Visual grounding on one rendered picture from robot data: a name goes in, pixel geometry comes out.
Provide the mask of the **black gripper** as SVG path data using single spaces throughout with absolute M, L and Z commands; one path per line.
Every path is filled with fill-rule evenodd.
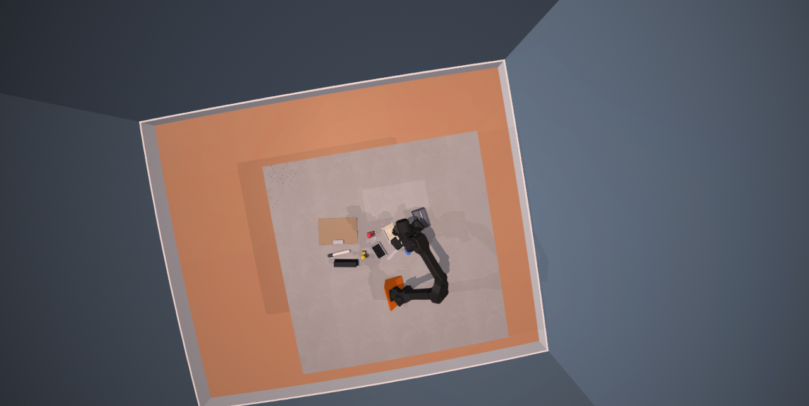
M 419 221 L 418 219 L 416 219 L 415 221 L 413 221 L 413 222 L 412 222 L 412 224 L 410 224 L 410 227 L 412 228 L 412 230 L 413 230 L 414 228 L 416 228 L 416 229 L 417 229 L 419 232 L 422 232 L 422 230 L 423 230 L 423 228 L 424 228 L 423 224 L 422 224 L 422 223 L 421 223 L 421 221 Z M 393 239 L 391 240 L 391 243 L 392 243 L 392 246 L 393 246 L 393 247 L 395 247 L 395 249 L 396 249 L 396 250 L 399 250 L 400 248 L 402 248 L 402 247 L 403 247 L 403 245 L 401 244 L 401 242 L 402 242 L 402 237 L 403 237 L 403 236 L 402 236 L 402 235 L 399 235 L 399 236 L 397 236 L 397 237 L 399 238 L 399 240 L 397 240 L 397 238 L 395 237 L 395 238 L 393 238 Z

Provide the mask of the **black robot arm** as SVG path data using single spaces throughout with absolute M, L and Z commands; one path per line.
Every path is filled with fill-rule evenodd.
M 432 288 L 419 288 L 418 290 L 413 290 L 411 285 L 404 286 L 402 290 L 398 286 L 395 286 L 392 290 L 388 290 L 390 302 L 395 300 L 397 306 L 402 306 L 410 300 L 431 300 L 434 304 L 441 304 L 449 293 L 447 275 L 443 273 L 441 266 L 437 263 L 436 258 L 431 252 L 427 236 L 419 232 L 416 228 L 412 230 L 406 218 L 401 219 L 401 221 L 396 221 L 396 225 L 392 229 L 392 234 L 394 236 L 403 236 L 402 244 L 403 247 L 406 248 L 407 253 L 415 251 L 415 253 L 421 254 L 435 282 Z M 416 235 L 413 237 L 414 234 Z

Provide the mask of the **cream paper card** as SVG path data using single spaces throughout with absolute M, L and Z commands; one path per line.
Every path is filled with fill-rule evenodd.
M 381 229 L 382 229 L 382 232 L 384 232 L 384 234 L 386 235 L 386 238 L 388 239 L 388 244 L 390 244 L 390 243 L 391 243 L 391 240 L 392 240 L 393 238 L 395 238 L 395 237 L 396 237 L 396 238 L 398 239 L 398 237 L 397 237 L 397 236 L 394 236 L 394 235 L 392 234 L 392 229 L 393 229 L 393 228 L 394 228 L 393 223 L 392 223 L 392 224 L 389 224 L 388 226 L 385 226 L 385 227 L 381 228 Z

